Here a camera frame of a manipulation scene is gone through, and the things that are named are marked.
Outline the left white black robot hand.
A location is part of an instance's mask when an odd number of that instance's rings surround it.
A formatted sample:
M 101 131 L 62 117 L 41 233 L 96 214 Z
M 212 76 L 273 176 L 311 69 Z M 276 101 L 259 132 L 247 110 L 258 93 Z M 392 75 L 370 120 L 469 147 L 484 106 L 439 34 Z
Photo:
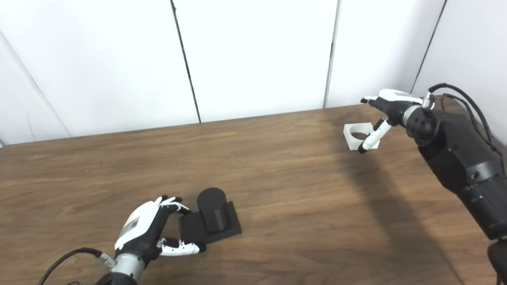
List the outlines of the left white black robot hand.
M 189 215 L 181 197 L 163 195 L 138 206 L 125 222 L 114 245 L 115 264 L 97 282 L 98 285 L 137 285 L 150 262 L 160 256 L 177 257 L 204 253 L 203 242 L 185 242 L 162 237 L 162 231 L 173 213 Z

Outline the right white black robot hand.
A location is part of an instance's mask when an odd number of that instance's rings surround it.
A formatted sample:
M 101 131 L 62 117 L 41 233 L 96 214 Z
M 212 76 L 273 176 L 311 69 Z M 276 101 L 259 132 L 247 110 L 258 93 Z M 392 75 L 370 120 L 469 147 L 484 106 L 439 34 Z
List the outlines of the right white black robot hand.
M 429 110 L 434 107 L 434 101 L 431 92 L 420 98 L 395 89 L 382 89 L 378 96 L 363 97 L 361 103 L 380 110 L 385 116 L 379 119 L 357 151 L 364 154 L 371 150 L 397 125 L 406 128 L 407 134 L 413 139 L 429 139 L 433 133 Z

